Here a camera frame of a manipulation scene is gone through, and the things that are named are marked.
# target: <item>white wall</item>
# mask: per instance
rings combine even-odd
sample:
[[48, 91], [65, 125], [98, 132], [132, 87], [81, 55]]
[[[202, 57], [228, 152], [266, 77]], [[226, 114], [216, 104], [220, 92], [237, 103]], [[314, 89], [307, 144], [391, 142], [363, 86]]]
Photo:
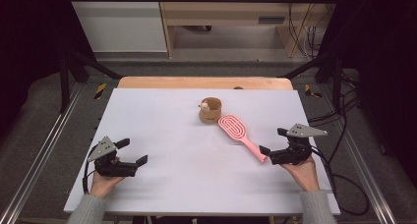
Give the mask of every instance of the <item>white wall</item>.
[[94, 52], [166, 52], [156, 2], [73, 2]]

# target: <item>gray sleeve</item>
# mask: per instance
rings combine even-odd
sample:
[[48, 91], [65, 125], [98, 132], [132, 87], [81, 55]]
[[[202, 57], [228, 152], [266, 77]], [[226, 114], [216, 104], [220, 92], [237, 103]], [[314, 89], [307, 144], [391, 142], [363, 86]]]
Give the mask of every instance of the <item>gray sleeve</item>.
[[67, 224], [101, 224], [105, 201], [91, 195], [84, 195], [76, 210], [71, 214]]
[[325, 192], [301, 192], [300, 197], [303, 204], [304, 224], [336, 223], [328, 206], [328, 196]]

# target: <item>gripper camera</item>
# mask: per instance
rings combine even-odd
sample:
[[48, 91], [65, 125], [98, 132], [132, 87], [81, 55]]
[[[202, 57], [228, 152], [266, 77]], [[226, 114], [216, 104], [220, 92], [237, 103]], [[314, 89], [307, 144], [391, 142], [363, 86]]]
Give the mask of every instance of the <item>gripper camera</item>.
[[270, 151], [269, 148], [260, 145], [261, 154], [270, 158], [275, 164], [297, 165], [305, 161], [312, 154], [312, 146], [309, 137], [327, 136], [328, 132], [310, 128], [301, 124], [295, 124], [290, 130], [278, 128], [278, 134], [288, 138], [288, 147], [281, 150]]
[[87, 159], [87, 162], [94, 161], [95, 171], [105, 177], [135, 177], [139, 167], [148, 162], [145, 155], [135, 163], [121, 162], [116, 158], [117, 149], [130, 143], [129, 139], [123, 139], [113, 143], [109, 137], [104, 137], [95, 145]]

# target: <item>cork cup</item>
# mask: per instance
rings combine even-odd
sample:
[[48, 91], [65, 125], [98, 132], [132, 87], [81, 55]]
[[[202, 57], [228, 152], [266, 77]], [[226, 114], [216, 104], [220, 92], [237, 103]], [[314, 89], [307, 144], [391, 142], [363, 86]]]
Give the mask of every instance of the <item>cork cup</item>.
[[221, 117], [221, 101], [215, 97], [207, 97], [202, 100], [199, 112], [200, 120], [205, 124], [216, 124]]

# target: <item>white board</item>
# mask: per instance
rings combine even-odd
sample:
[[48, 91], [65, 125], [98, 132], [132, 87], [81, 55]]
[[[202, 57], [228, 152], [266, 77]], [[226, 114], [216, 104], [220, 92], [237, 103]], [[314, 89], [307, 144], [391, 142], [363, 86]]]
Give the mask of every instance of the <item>white board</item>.
[[[270, 160], [261, 163], [218, 125], [199, 119], [206, 97], [222, 101], [222, 115], [234, 114], [248, 138], [272, 150], [288, 146], [277, 128], [308, 125], [295, 90], [122, 89], [112, 92], [91, 146], [104, 136], [129, 138], [118, 149], [123, 162], [144, 155], [148, 164], [118, 184], [106, 211], [126, 215], [282, 215], [301, 213], [300, 188]], [[315, 157], [321, 189], [339, 214], [321, 160]], [[84, 166], [64, 210], [72, 212], [83, 195]]]

